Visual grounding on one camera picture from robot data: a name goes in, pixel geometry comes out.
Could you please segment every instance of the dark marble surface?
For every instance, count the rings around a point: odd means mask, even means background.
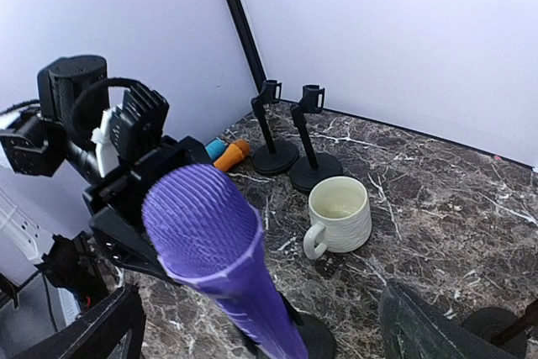
[[[300,144],[288,113],[267,117],[276,137]],[[334,113],[308,116],[314,148],[338,156],[370,194],[370,240],[349,254],[308,260],[307,197],[286,175],[229,174],[266,226],[266,262],[277,288],[333,330],[340,359],[381,358],[377,303],[386,281],[409,285],[456,322],[499,305],[521,314],[538,297],[538,174],[465,147]],[[262,144],[253,117],[222,136]],[[146,359],[249,358],[230,322],[206,298],[138,273],[104,271],[113,288],[140,285]],[[529,358],[538,358],[531,341]]]

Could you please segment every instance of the round stand base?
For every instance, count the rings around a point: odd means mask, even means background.
[[[309,159],[305,156],[297,160],[289,172],[292,187],[301,193],[310,193],[318,182],[344,173],[342,163],[329,153],[316,153],[316,159],[319,167],[315,170],[310,167]]]
[[[462,328],[483,340],[490,341],[500,331],[512,325],[517,319],[518,317],[507,309],[486,307],[475,311],[464,319]],[[500,346],[499,349],[520,359],[525,359],[527,354],[527,336],[525,333],[521,333],[513,340]]]
[[[261,176],[277,176],[288,172],[293,163],[299,158],[299,150],[296,145],[285,140],[275,140],[275,154],[269,153],[267,145],[256,149],[251,157],[254,171]]]
[[[304,325],[297,329],[309,351],[309,359],[334,359],[336,339],[327,326],[310,314],[301,313],[301,318]],[[269,356],[258,351],[256,359],[269,359]]]

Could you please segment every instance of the ceramic mug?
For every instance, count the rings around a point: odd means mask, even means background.
[[[303,239],[306,257],[325,251],[350,252],[367,242],[372,216],[367,189],[351,177],[331,177],[310,192],[310,227]]]

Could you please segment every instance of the orange microphone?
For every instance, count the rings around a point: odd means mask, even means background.
[[[246,140],[236,140],[213,165],[220,171],[226,172],[237,163],[241,163],[251,153],[251,147]]]

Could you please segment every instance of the white backdrop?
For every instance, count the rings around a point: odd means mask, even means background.
[[[0,110],[36,98],[42,67],[87,53],[107,58],[111,77],[160,92],[170,103],[165,132],[177,139],[210,141],[251,109],[256,94],[225,0],[0,0],[0,51]],[[85,186],[68,165],[51,179],[0,169],[11,199],[66,236],[87,229]],[[22,282],[32,271],[0,235],[0,272]]]
[[[536,0],[243,0],[282,97],[538,166]]]

